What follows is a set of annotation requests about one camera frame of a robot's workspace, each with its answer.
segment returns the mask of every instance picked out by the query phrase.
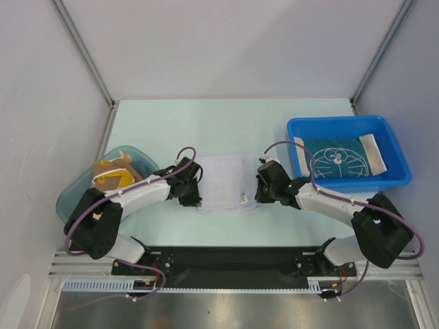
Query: white line drawing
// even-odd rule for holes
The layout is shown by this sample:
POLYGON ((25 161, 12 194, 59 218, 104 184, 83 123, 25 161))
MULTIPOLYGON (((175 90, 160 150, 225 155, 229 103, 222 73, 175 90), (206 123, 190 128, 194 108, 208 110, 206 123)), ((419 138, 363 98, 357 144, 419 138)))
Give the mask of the white line drawing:
POLYGON ((321 162, 330 166, 319 166, 316 167, 316 169, 332 169, 331 171, 325 171, 324 173, 320 170, 316 171, 316 178, 326 178, 326 175, 328 174, 332 174, 333 176, 335 174, 336 176, 343 178, 343 172, 345 176, 347 175, 347 172, 356 175, 357 177, 369 176, 368 163, 362 156, 352 149, 328 147, 317 151, 313 157, 316 159, 316 164, 321 162))

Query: plastic container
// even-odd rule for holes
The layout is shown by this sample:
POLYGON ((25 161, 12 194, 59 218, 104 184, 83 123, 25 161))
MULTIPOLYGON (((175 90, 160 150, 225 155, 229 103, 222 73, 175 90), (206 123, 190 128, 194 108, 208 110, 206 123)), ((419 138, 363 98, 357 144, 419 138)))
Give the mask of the plastic container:
MULTIPOLYGON (((120 157, 119 151, 127 153, 131 157, 132 161, 140 160, 145 163, 150 175, 158 170, 158 166, 154 161, 152 161, 146 154, 132 146, 116 147, 115 149, 109 151, 102 159, 112 160, 118 158, 120 157)), ((84 192, 93 186, 91 184, 92 178, 93 168, 90 167, 60 194, 58 201, 56 202, 56 212, 63 222, 66 223, 69 220, 70 215, 75 210, 75 207, 77 206, 84 192)))
MULTIPOLYGON (((373 134, 379 151, 387 167, 381 175, 365 178, 316 178, 316 183, 339 192, 378 192, 391 186, 406 185, 412 179, 409 167, 404 159, 388 122, 377 115, 356 117, 297 118, 287 124, 288 136, 300 138, 348 138, 373 134)), ((302 176, 296 146, 292 145, 294 170, 302 176)))

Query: wall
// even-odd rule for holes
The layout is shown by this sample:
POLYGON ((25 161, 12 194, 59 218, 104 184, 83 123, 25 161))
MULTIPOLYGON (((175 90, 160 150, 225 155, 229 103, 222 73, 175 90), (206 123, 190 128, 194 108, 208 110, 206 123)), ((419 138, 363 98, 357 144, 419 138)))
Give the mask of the wall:
POLYGON ((115 99, 350 97, 402 0, 65 0, 115 99))
POLYGON ((419 260, 439 310, 439 1, 418 0, 358 103, 392 126, 412 182, 388 191, 427 249, 419 260))
POLYGON ((0 44, 0 304, 30 274, 28 329, 64 241, 57 197, 94 160, 108 108, 48 0, 1 1, 0 44))

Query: metal floor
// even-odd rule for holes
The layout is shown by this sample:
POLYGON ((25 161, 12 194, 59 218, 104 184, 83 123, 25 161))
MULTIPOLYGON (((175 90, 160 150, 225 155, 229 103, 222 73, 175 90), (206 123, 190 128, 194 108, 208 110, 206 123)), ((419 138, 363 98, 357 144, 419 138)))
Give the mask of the metal floor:
POLYGON ((364 282, 341 302, 317 295, 159 293, 68 310, 103 295, 62 293, 52 329, 419 328, 404 281, 364 282))

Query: brown and yellow fabric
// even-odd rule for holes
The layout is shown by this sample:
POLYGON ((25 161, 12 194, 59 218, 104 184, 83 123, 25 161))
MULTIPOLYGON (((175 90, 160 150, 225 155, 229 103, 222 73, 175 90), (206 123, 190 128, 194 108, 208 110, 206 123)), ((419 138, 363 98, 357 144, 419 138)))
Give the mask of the brown and yellow fabric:
POLYGON ((93 186, 99 191, 116 190, 142 180, 131 167, 131 157, 122 151, 120 154, 120 158, 100 160, 93 165, 93 186))

